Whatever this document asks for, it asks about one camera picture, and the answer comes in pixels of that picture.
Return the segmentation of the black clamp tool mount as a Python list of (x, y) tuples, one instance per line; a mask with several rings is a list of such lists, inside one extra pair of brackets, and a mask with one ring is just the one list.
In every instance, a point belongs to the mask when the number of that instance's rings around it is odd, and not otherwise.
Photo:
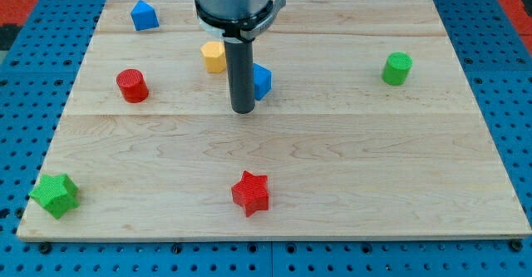
[(243, 19), (218, 18), (207, 13), (197, 2), (195, 9), (200, 26), (210, 35), (230, 43), (250, 43), (266, 32), (286, 6), (287, 0), (269, 0), (266, 6), (251, 17)]

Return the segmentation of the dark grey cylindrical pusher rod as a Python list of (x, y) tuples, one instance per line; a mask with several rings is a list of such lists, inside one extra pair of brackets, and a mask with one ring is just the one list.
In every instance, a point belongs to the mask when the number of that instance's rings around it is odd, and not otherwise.
[(255, 106), (253, 45), (251, 42), (224, 42), (229, 96), (233, 111), (251, 112)]

